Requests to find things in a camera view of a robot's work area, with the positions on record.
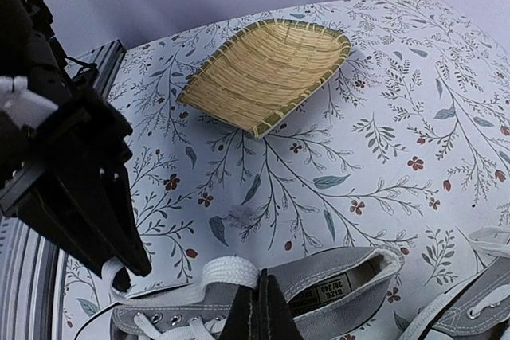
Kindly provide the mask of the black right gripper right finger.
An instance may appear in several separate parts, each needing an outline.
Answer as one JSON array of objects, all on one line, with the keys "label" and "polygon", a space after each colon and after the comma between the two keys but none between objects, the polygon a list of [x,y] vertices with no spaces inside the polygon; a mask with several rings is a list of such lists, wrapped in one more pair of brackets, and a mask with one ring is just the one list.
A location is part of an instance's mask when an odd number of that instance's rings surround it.
[{"label": "black right gripper right finger", "polygon": [[302,339],[277,278],[263,269],[258,288],[259,339]]}]

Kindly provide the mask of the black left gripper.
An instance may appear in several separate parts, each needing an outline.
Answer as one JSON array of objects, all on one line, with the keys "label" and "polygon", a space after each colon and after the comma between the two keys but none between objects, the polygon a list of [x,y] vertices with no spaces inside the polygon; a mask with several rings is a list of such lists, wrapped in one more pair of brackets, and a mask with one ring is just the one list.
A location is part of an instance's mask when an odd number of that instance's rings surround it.
[{"label": "black left gripper", "polygon": [[1,135],[1,212],[23,222],[97,276],[120,261],[114,287],[151,263],[135,226],[125,164],[130,123],[92,88],[75,91],[37,130]]}]

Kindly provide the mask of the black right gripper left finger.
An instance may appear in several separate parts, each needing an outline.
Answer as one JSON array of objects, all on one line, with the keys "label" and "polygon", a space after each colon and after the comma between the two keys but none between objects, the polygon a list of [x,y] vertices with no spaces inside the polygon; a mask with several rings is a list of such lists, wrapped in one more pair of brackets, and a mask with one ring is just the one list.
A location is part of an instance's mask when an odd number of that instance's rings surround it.
[{"label": "black right gripper left finger", "polygon": [[239,287],[230,308],[220,340],[259,339],[258,292]]}]

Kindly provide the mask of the grey sneaker with white laces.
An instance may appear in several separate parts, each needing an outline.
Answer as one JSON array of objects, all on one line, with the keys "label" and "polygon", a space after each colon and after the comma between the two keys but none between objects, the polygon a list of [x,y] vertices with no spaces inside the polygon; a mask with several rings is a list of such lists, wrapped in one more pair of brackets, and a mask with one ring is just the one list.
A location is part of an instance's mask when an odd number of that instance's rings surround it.
[{"label": "grey sneaker with white laces", "polygon": [[272,268],[223,256],[195,283],[135,298],[111,291],[96,322],[109,339],[353,339],[403,264],[388,247],[330,248]]}]

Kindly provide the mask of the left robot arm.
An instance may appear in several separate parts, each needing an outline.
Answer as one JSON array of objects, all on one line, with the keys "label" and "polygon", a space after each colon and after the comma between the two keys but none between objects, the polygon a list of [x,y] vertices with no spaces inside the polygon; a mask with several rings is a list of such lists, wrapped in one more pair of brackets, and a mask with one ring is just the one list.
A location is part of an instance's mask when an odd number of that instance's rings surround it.
[{"label": "left robot arm", "polygon": [[74,77],[44,0],[1,0],[1,212],[79,260],[115,290],[151,264],[135,226],[130,123]]}]

